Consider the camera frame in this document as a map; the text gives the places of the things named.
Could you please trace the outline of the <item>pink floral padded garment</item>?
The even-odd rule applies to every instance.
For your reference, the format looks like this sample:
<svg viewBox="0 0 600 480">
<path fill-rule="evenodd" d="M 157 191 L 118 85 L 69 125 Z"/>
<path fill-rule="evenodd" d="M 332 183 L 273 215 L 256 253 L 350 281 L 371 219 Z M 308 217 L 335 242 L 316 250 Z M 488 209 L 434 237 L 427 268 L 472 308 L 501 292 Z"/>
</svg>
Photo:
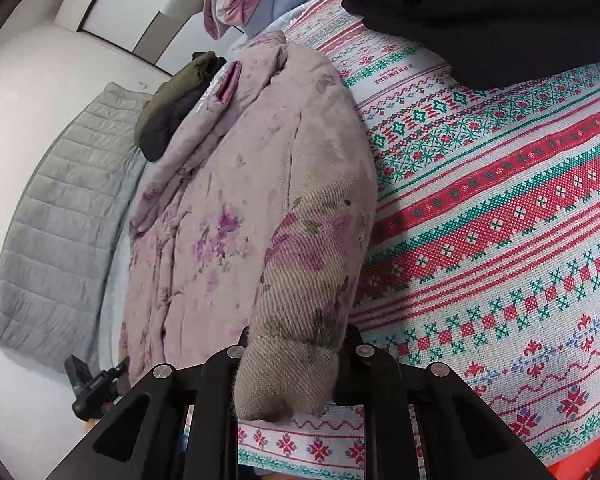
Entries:
<svg viewBox="0 0 600 480">
<path fill-rule="evenodd" d="M 129 375 L 248 338 L 241 420 L 332 395 L 378 186 L 350 91 L 281 32 L 250 41 L 145 174 L 130 218 L 120 349 Z"/>
</svg>

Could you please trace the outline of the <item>grey quilted headboard cushion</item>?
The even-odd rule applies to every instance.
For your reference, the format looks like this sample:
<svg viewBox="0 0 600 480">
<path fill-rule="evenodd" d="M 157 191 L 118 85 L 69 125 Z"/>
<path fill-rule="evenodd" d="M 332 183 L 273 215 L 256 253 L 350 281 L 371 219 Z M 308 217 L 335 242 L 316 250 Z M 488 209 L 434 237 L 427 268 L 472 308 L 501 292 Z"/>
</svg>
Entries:
<svg viewBox="0 0 600 480">
<path fill-rule="evenodd" d="M 0 346 L 62 370 L 98 362 L 111 261 L 146 160 L 134 142 L 148 93 L 110 82 L 35 167 L 0 255 Z"/>
</svg>

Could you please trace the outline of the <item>red green patterned bedspread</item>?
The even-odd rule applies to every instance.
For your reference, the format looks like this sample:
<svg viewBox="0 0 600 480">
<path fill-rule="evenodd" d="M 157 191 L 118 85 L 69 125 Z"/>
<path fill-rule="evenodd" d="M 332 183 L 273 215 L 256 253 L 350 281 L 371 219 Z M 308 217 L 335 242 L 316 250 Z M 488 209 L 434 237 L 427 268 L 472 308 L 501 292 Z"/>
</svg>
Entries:
<svg viewBox="0 0 600 480">
<path fill-rule="evenodd" d="M 273 23 L 355 99 L 379 185 L 351 322 L 445 362 L 559 479 L 600 466 L 600 63 L 471 90 L 341 0 Z"/>
</svg>

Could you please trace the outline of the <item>olive and black jacket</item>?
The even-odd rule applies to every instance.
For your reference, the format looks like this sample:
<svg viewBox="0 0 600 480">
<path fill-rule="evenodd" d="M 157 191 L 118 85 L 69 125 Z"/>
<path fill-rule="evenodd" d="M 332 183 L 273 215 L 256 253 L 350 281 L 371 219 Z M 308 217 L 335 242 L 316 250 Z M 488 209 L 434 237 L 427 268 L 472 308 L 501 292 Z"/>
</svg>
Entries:
<svg viewBox="0 0 600 480">
<path fill-rule="evenodd" d="M 226 59 L 195 52 L 192 60 L 162 84 L 137 119 L 134 141 L 148 162 L 162 157 L 172 136 L 209 88 Z"/>
</svg>

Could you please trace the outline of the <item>white sliding wardrobe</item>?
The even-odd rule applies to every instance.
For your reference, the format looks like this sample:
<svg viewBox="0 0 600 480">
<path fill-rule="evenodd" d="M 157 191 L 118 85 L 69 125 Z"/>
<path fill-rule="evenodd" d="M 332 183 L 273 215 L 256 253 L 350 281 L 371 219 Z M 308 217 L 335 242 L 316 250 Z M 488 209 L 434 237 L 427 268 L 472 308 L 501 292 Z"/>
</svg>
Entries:
<svg viewBox="0 0 600 480">
<path fill-rule="evenodd" d="M 55 24 L 85 32 L 170 75 L 195 52 L 223 55 L 242 36 L 232 27 L 214 40 L 204 30 L 201 13 L 186 9 L 175 15 L 168 8 L 171 2 L 189 0 L 64 0 Z"/>
</svg>

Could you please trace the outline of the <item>black garment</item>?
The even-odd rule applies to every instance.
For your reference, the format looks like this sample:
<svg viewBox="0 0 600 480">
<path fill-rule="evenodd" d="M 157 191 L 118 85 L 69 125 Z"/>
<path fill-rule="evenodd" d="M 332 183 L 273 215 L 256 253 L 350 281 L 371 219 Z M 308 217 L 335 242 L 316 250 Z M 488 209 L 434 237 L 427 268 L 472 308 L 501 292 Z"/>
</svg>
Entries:
<svg viewBox="0 0 600 480">
<path fill-rule="evenodd" d="M 600 62 L 600 0 L 342 0 L 374 32 L 418 42 L 486 90 Z"/>
</svg>

